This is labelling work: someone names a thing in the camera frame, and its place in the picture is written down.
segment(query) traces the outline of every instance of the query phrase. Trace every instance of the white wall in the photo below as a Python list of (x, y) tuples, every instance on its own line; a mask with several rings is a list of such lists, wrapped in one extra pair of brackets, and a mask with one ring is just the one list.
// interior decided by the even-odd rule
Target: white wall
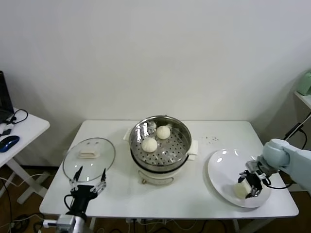
[(14, 0), (0, 3), (13, 102), (50, 121), (23, 151), (58, 165), (85, 119), (249, 120), (262, 140), (296, 121), (311, 66), (311, 2)]

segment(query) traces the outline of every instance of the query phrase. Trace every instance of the computer mouse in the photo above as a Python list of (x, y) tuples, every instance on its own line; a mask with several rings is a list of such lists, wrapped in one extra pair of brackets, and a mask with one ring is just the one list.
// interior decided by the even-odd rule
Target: computer mouse
[(7, 152), (12, 146), (19, 141), (19, 136), (13, 135), (8, 136), (0, 141), (0, 152)]

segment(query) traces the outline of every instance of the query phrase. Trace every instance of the white table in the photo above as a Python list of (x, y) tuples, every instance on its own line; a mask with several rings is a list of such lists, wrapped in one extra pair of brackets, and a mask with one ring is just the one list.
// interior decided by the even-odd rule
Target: white table
[[(24, 112), (18, 112), (16, 114), (17, 121), (24, 119), (26, 114)], [(5, 124), (0, 125), (0, 132), (5, 127)], [(50, 127), (48, 121), (40, 119), (31, 114), (28, 115), (28, 118), (18, 123), (14, 126), (10, 135), (17, 135), (20, 137), (19, 142), (17, 142), (12, 148), (10, 148), (5, 153), (0, 153), (0, 167), (4, 164), (7, 164), (12, 170), (8, 182), (6, 182), (6, 186), (10, 184), (15, 174), (20, 176), (30, 187), (18, 198), (17, 202), (22, 204), (24, 201), (33, 193), (37, 193), (40, 196), (44, 197), (47, 190), (42, 187), (40, 184), (45, 181), (49, 174), (45, 172), (41, 175), (36, 181), (30, 177), (30, 175), (14, 160), (14, 156), (17, 155), (22, 149), (24, 149), (27, 145), (29, 145), (32, 141), (34, 141), (37, 137), (39, 137), (43, 132), (45, 132)], [(5, 139), (8, 136), (0, 137), (0, 140)], [(5, 191), (4, 187), (0, 191), (0, 196)]]
[[(199, 153), (194, 161), (183, 167), (181, 177), (168, 186), (141, 184), (130, 148), (123, 136), (136, 121), (85, 121), (71, 147), (91, 137), (104, 137), (116, 147), (114, 164), (107, 172), (107, 188), (89, 203), (86, 214), (91, 217), (118, 218), (184, 218), (184, 219), (241, 219), (254, 220), (240, 232), (253, 232), (276, 217), (298, 214), (298, 208), (288, 190), (271, 190), (267, 202), (257, 209), (235, 206), (214, 190), (204, 178), (205, 162), (213, 152), (227, 148), (239, 149), (249, 156), (258, 156), (262, 144), (248, 122), (186, 121), (193, 139), (199, 141)], [(96, 184), (99, 180), (89, 182)], [(278, 174), (271, 177), (275, 186), (284, 182)], [(41, 205), (45, 214), (67, 212), (63, 198), (69, 194), (69, 181), (60, 166)]]
[(304, 104), (311, 109), (311, 95), (303, 96), (295, 91), (295, 95), (304, 102)]

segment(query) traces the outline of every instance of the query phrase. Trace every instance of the glass lid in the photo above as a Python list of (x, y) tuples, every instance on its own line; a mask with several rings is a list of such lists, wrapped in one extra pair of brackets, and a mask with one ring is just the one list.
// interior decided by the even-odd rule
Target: glass lid
[(104, 169), (111, 167), (116, 156), (113, 144), (104, 138), (89, 138), (71, 148), (63, 161), (64, 174), (73, 179), (82, 168), (78, 182), (87, 182), (100, 177)]

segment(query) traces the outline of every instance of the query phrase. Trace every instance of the green object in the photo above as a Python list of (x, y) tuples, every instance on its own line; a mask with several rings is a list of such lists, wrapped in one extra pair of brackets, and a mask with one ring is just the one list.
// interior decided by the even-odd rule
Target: green object
[(300, 79), (297, 92), (303, 96), (311, 95), (311, 72), (306, 73)]

